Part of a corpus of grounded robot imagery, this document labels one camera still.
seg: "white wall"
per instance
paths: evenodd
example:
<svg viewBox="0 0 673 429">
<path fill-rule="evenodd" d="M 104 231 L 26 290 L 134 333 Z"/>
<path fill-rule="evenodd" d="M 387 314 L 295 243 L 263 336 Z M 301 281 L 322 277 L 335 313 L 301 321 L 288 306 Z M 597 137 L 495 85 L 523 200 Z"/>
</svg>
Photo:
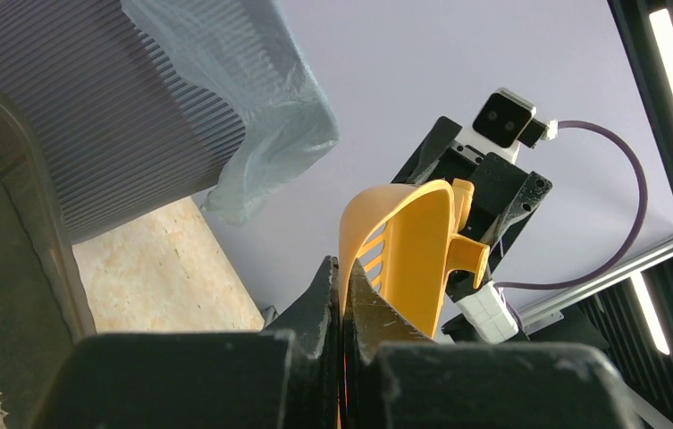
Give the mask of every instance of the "white wall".
<svg viewBox="0 0 673 429">
<path fill-rule="evenodd" d="M 337 251 L 342 208 L 389 181 L 440 115 L 468 125 L 498 87 L 539 117 L 585 119 L 623 136 L 646 168 L 651 204 L 634 249 L 673 232 L 673 200 L 626 55 L 604 0 L 282 0 L 291 31 L 332 103 L 341 143 L 237 228 L 208 218 L 260 307 L 288 306 Z M 565 131 L 518 164 L 554 190 L 497 271 L 549 282 L 586 273 L 634 217 L 630 165 L 609 142 Z M 522 307 L 540 299 L 513 291 Z"/>
</svg>

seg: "marble surface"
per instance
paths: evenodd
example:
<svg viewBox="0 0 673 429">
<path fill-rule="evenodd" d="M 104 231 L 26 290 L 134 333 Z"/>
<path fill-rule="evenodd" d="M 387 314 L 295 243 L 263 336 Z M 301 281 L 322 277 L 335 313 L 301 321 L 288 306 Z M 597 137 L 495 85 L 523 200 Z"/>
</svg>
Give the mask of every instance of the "marble surface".
<svg viewBox="0 0 673 429">
<path fill-rule="evenodd" d="M 98 332 L 259 330 L 263 318 L 190 198 L 73 246 Z"/>
</svg>

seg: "gray ribbed bin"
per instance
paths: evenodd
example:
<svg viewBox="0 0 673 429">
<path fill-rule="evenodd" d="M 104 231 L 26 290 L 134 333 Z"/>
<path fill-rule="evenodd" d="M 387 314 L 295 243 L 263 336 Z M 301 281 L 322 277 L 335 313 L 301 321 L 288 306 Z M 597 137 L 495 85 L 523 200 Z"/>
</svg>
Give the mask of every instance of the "gray ribbed bin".
<svg viewBox="0 0 673 429">
<path fill-rule="evenodd" d="M 0 91 L 38 136 L 74 242 L 215 185 L 245 136 L 117 0 L 0 1 Z"/>
</svg>

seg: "purple cable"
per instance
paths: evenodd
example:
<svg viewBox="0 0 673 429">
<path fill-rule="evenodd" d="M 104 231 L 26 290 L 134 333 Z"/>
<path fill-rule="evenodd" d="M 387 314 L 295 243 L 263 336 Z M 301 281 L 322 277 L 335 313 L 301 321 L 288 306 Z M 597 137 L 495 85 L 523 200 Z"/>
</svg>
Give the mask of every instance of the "purple cable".
<svg viewBox="0 0 673 429">
<path fill-rule="evenodd" d="M 639 158 L 636 157 L 634 151 L 631 150 L 631 147 L 621 139 L 614 132 L 599 126 L 595 123 L 586 122 L 586 121 L 560 121 L 558 122 L 557 128 L 563 130 L 566 128 L 579 128 L 582 130 L 593 131 L 597 134 L 600 134 L 613 143 L 615 143 L 620 150 L 628 158 L 628 161 L 631 162 L 631 166 L 634 168 L 634 173 L 636 175 L 636 180 L 639 183 L 639 208 L 636 210 L 636 218 L 634 219 L 634 224 L 631 227 L 631 231 L 628 233 L 626 240 L 623 241 L 623 244 L 620 246 L 615 255 L 613 255 L 607 262 L 602 264 L 599 268 L 591 271 L 589 274 L 578 277 L 577 279 L 568 280 L 566 282 L 556 282 L 556 283 L 519 283 L 519 282 L 497 282 L 496 286 L 498 288 L 514 288 L 514 289 L 528 289 L 528 290 L 559 290 L 572 288 L 580 284 L 589 282 L 600 275 L 604 274 L 612 266 L 617 264 L 620 259 L 628 252 L 631 246 L 634 244 L 636 237 L 639 236 L 639 232 L 642 229 L 644 224 L 644 218 L 646 216 L 647 206 L 649 205 L 649 189 L 646 184 L 646 176 L 644 176 L 644 169 L 642 163 L 639 162 Z"/>
</svg>

